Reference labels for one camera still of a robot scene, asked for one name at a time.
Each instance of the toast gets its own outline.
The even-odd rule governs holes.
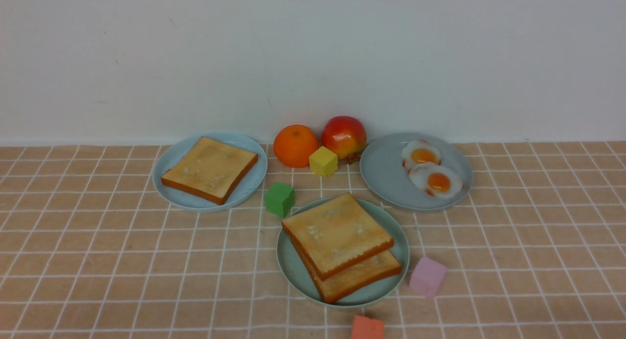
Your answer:
[[[393,237],[349,193],[283,219],[282,228],[321,280],[394,245]]]
[[[302,263],[307,268],[319,296],[322,297],[322,301],[325,303],[335,303],[375,281],[398,275],[402,271],[402,265],[397,261],[396,257],[388,250],[385,250],[346,270],[342,270],[326,280],[322,280],[317,276],[313,265],[307,261],[304,251],[296,244],[293,244],[293,248],[295,248],[295,252],[298,253],[300,259],[302,259]]]
[[[258,160],[256,153],[201,137],[161,183],[222,205]]]

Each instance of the red apple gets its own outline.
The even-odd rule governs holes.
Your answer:
[[[322,146],[333,151],[339,160],[352,163],[365,149],[367,134],[363,124],[351,116],[335,116],[322,132]]]

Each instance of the egg yolk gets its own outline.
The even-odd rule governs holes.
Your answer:
[[[436,157],[427,149],[417,149],[411,152],[411,159],[416,163],[426,163],[427,161],[435,163]]]
[[[447,192],[450,190],[450,179],[441,173],[432,173],[428,177],[428,186],[439,192]]]

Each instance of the fried egg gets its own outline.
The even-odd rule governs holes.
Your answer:
[[[401,152],[402,166],[409,170],[418,164],[441,164],[441,154],[438,149],[424,140],[410,141]]]
[[[463,189],[463,178],[452,169],[427,162],[409,170],[409,179],[430,196],[450,199]]]

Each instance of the plate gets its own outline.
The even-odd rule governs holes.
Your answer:
[[[330,199],[321,199],[319,201],[309,203],[308,205],[305,205],[297,210],[294,214],[304,212],[307,209],[311,209],[316,205],[320,205],[329,200]],[[404,276],[409,268],[409,258],[411,257],[411,253],[409,252],[409,241],[407,240],[402,227],[400,227],[398,222],[396,222],[396,220],[382,208],[360,199],[357,199],[357,202],[381,227],[383,227],[383,229],[387,230],[387,232],[389,232],[389,234],[393,237],[394,246],[390,249],[390,251],[402,265],[402,271],[397,276],[387,277],[370,285],[364,286],[334,304],[325,303],[322,301],[322,297],[319,296],[317,289],[315,289],[315,284],[313,284],[311,276],[309,276],[304,263],[300,260],[300,256],[298,256],[297,252],[295,252],[295,249],[291,244],[291,240],[289,239],[289,235],[281,229],[278,236],[278,243],[276,245],[276,255],[278,257],[278,264],[282,274],[286,277],[287,281],[289,281],[289,283],[298,290],[298,292],[302,293],[304,297],[307,297],[320,305],[334,308],[354,308],[372,305],[373,303],[383,299],[383,297],[389,295],[389,293],[393,292],[398,285],[400,285],[400,282],[404,279]]]
[[[235,190],[233,190],[232,194],[230,194],[230,197],[228,197],[226,203],[223,205],[218,205],[217,203],[207,201],[186,192],[163,186],[163,183],[161,183],[161,176],[163,176],[167,170],[172,169],[172,167],[194,147],[195,143],[202,136],[259,155],[259,160],[239,182],[239,185],[235,187]],[[259,188],[259,185],[261,185],[266,176],[266,172],[268,172],[268,157],[263,148],[250,137],[232,132],[210,132],[208,134],[186,138],[171,146],[156,162],[155,168],[152,171],[152,183],[154,183],[156,191],[173,205],[194,212],[217,212],[218,210],[228,209],[242,203]]]
[[[438,199],[418,189],[402,167],[401,150],[413,140],[426,140],[441,152],[441,165],[463,178],[465,187],[451,199]],[[383,202],[405,210],[441,210],[459,203],[474,185],[470,161],[460,150],[424,134],[393,134],[374,140],[360,156],[360,174],[367,187]]]

